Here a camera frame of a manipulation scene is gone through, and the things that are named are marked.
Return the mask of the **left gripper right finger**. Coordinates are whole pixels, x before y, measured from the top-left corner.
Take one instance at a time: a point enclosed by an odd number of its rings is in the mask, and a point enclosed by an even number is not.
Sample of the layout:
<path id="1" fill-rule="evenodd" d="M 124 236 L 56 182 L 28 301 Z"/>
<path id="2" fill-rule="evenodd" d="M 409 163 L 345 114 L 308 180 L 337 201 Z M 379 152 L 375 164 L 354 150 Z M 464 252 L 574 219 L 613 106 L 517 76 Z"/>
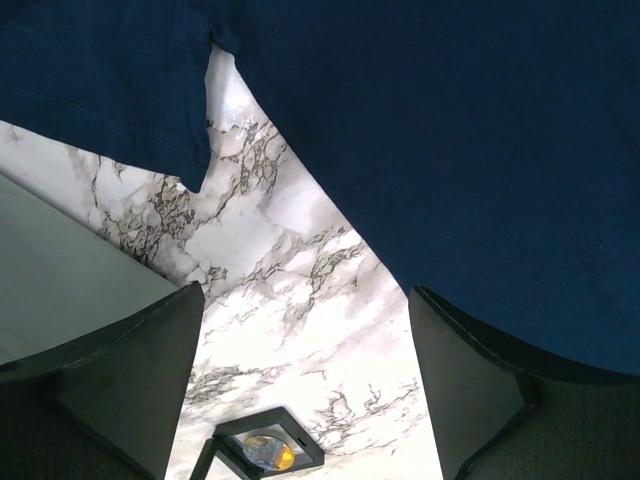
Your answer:
<path id="1" fill-rule="evenodd" d="M 409 316 L 444 478 L 638 478 L 638 377 L 533 346 L 423 287 Z"/>

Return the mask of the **round colourful brooch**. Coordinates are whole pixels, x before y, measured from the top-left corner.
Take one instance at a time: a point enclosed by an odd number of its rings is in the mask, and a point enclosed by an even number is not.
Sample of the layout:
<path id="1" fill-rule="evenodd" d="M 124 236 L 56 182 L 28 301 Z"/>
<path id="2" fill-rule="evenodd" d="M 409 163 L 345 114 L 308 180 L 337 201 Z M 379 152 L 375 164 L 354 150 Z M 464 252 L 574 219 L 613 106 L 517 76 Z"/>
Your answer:
<path id="1" fill-rule="evenodd" d="M 267 472 L 290 469 L 295 463 L 293 448 L 282 439 L 267 434 L 253 434 L 242 441 L 244 456 Z"/>

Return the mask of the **navy blue t-shirt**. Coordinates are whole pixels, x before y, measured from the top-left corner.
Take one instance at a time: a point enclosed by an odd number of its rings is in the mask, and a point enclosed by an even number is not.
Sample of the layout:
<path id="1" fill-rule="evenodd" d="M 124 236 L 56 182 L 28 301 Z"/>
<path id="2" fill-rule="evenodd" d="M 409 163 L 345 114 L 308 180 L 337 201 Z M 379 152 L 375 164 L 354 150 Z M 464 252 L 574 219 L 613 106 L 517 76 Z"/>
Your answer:
<path id="1" fill-rule="evenodd" d="M 639 371 L 635 1 L 5 1 L 1 117 L 204 182 L 213 47 L 404 288 Z"/>

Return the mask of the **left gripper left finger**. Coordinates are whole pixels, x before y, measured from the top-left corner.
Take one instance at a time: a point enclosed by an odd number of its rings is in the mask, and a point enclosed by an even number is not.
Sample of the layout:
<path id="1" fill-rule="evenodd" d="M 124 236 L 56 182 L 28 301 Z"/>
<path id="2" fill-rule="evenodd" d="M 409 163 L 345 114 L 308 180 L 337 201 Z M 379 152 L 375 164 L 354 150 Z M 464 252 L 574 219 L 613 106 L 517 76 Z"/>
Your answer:
<path id="1" fill-rule="evenodd" d="M 161 479 L 200 335 L 193 282 L 1 367 L 4 479 Z"/>

